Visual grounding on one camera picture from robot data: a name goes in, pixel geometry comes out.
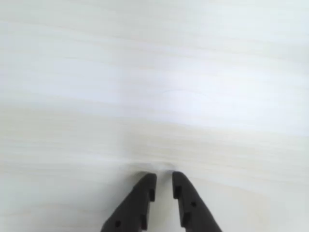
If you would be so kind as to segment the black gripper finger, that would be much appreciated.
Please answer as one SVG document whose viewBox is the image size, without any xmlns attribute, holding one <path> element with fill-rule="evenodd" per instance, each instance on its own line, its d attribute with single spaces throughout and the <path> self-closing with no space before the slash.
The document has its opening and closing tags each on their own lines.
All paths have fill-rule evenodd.
<svg viewBox="0 0 309 232">
<path fill-rule="evenodd" d="M 187 232 L 221 232 L 210 210 L 188 177 L 172 173 L 173 198 L 178 200 L 180 224 Z"/>
<path fill-rule="evenodd" d="M 155 201 L 157 175 L 146 173 L 104 222 L 102 232 L 142 232 L 148 229 L 150 203 Z"/>
</svg>

